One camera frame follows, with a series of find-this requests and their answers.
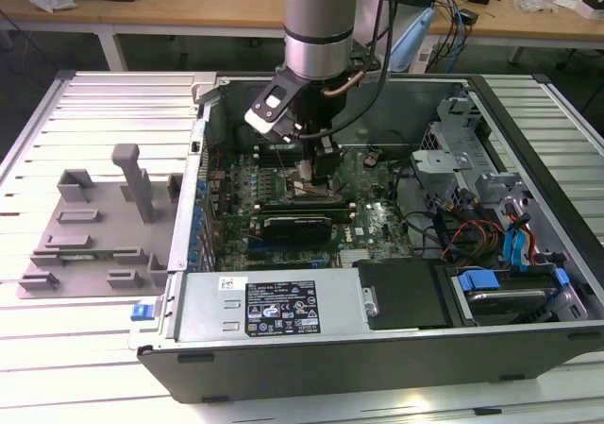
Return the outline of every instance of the floor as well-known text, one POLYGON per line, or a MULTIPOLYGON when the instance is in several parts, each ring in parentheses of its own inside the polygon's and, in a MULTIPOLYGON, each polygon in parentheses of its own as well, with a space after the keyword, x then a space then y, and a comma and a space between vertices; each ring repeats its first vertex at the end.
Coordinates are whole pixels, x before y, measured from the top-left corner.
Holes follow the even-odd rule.
MULTIPOLYGON (((37 32, 34 42, 61 68, 107 70, 101 47, 92 34, 37 32)), ((23 36, 14 48, 0 53, 0 159, 6 155, 28 117, 40 102, 55 72, 23 36)), ((271 71, 283 61, 280 40, 262 40, 252 46, 248 39, 186 38, 187 57, 181 55, 183 42, 167 36, 125 35, 121 37, 130 70, 220 70, 271 71)), ((508 63, 507 47, 469 44, 453 68, 454 73, 545 74, 566 97, 581 109, 590 95, 604 82, 604 56, 580 51, 564 71, 556 63, 565 50, 527 49, 517 65, 508 63)), ((447 61, 431 72, 443 73, 447 61)), ((587 119, 604 132, 604 91, 585 112, 587 119)))

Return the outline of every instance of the copper pipe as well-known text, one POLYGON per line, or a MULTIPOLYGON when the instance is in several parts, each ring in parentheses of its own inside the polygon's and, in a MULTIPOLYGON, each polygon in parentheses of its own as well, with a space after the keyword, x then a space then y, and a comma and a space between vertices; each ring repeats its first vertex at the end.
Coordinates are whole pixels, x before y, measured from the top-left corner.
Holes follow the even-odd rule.
POLYGON ((333 90, 324 89, 323 96, 325 98, 335 98, 336 96, 340 96, 340 95, 348 92, 350 89, 352 89, 353 86, 359 84, 364 77, 365 77, 365 72, 363 72, 363 70, 361 70, 361 71, 357 72, 354 76, 352 76, 350 79, 348 79, 339 88, 333 89, 333 90))

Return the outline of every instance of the warning label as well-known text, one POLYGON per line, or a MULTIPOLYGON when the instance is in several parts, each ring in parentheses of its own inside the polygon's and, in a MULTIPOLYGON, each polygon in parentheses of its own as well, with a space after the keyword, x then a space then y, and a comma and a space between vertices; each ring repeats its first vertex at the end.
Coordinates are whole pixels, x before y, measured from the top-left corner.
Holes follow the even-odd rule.
POLYGON ((248 336, 321 332, 314 280, 245 285, 248 336))

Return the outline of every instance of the motherboard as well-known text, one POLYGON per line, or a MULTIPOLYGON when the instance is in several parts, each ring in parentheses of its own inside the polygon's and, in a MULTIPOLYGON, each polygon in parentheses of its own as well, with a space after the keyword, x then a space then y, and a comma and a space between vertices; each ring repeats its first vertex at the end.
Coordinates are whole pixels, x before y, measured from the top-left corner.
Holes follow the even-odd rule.
MULTIPOLYGON (((338 268, 412 255, 386 163, 367 165, 367 149, 350 149, 335 177, 315 187, 282 147, 268 155, 210 152, 204 173, 212 269, 338 268)), ((190 262, 189 269, 204 271, 202 258, 193 255, 199 265, 190 262)))

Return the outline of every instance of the desk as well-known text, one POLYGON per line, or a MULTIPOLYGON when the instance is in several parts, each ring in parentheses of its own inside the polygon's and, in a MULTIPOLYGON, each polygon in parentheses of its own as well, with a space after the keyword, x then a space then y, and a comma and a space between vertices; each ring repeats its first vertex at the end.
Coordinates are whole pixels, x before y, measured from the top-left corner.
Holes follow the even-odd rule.
MULTIPOLYGON (((27 0, 0 0, 0 8, 23 30, 96 34, 112 71, 127 69, 117 34, 283 36, 283 0, 76 1, 77 8, 53 14, 32 6, 27 0)), ((560 8, 557 13, 521 13, 512 0, 491 0, 488 6, 457 1, 480 15, 469 43, 604 48, 604 23, 585 20, 568 8, 560 8)), ((445 37, 448 27, 445 12, 439 10, 424 43, 424 52, 445 37)), ((11 28, 9 23, 0 20, 0 29, 11 28)), ((414 71, 423 70, 420 66, 414 71)))

